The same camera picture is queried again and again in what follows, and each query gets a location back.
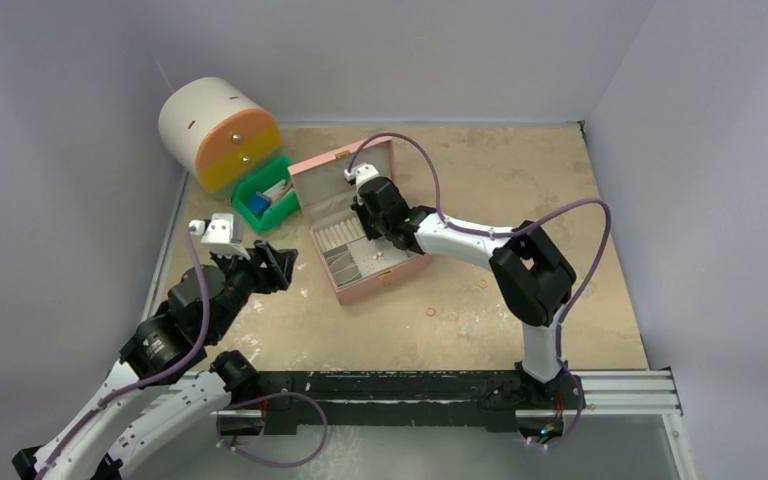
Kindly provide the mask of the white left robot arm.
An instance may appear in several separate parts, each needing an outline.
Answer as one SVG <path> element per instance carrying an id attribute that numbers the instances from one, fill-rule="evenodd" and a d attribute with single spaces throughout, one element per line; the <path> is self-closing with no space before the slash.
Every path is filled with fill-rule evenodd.
<path id="1" fill-rule="evenodd" d="M 12 459 L 21 479 L 126 479 L 161 446 L 227 404 L 252 405 L 258 372 L 238 351 L 220 354 L 210 369 L 188 371 L 207 356 L 254 294 L 285 291 L 295 249 L 258 240 L 207 244 L 171 287 L 155 313 L 121 348 L 102 386 L 54 439 Z"/>

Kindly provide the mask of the pink jewelry box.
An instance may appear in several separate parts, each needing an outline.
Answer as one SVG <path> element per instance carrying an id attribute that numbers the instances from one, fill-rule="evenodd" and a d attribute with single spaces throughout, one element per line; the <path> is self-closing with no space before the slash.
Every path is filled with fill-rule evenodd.
<path id="1" fill-rule="evenodd" d="M 315 251 L 321 260 L 338 301 L 354 301 L 427 268 L 428 255 L 405 252 L 384 238 L 367 240 L 351 209 L 356 188 L 343 176 L 352 155 L 354 165 L 369 163 L 394 179 L 395 153 L 390 137 L 358 141 L 289 167 L 300 208 Z M 382 256 L 368 257 L 383 251 Z"/>

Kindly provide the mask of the white cylindrical drawer cabinet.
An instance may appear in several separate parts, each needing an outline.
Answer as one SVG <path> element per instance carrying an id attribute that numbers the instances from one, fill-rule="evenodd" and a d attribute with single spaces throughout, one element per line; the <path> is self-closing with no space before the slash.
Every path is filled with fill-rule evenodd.
<path id="1" fill-rule="evenodd" d="M 275 118 L 224 79 L 204 77 L 175 91 L 162 106 L 158 132 L 168 152 L 216 197 L 277 157 Z"/>

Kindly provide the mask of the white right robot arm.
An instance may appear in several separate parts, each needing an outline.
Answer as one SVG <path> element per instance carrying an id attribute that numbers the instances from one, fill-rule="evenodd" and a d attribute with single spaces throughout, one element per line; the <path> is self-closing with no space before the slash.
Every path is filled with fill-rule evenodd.
<path id="1" fill-rule="evenodd" d="M 455 258 L 493 274 L 510 313 L 522 323 L 524 399 L 544 407 L 561 391 L 561 317 L 572 297 L 576 273 L 538 227 L 515 236 L 510 227 L 451 226 L 428 206 L 408 205 L 394 182 L 377 172 L 346 171 L 356 195 L 352 209 L 367 238 L 385 238 L 395 248 Z"/>

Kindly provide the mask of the blue item in bin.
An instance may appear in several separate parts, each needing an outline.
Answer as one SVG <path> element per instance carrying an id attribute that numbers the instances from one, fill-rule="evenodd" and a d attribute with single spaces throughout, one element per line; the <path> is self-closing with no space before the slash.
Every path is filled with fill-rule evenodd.
<path id="1" fill-rule="evenodd" d="M 249 211 L 256 217 L 261 217 L 272 205 L 272 199 L 264 193 L 255 193 L 247 202 Z"/>

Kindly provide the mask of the aluminium extrusion frame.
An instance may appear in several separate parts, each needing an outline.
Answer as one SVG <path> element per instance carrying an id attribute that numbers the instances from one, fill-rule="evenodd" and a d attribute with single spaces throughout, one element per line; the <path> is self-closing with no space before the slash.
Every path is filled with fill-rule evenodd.
<path id="1" fill-rule="evenodd" d="M 672 371 L 576 371 L 584 389 L 586 415 L 681 415 Z"/>

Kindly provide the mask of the green plastic bin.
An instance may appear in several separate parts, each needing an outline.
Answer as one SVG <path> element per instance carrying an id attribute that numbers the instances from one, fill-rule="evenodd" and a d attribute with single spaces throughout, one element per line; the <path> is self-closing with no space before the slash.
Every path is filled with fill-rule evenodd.
<path id="1" fill-rule="evenodd" d="M 237 186 L 231 206 L 254 232 L 272 230 L 300 209 L 291 184 L 289 167 L 292 165 L 293 162 L 282 155 Z"/>

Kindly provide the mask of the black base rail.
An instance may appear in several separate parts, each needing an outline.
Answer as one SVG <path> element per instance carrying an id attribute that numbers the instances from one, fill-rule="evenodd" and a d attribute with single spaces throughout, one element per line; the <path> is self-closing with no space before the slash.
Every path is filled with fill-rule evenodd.
<path id="1" fill-rule="evenodd" d="M 263 371 L 258 402 L 217 416 L 225 436 L 294 435 L 301 426 L 476 427 L 548 443 L 585 407 L 580 379 L 519 368 L 462 371 Z"/>

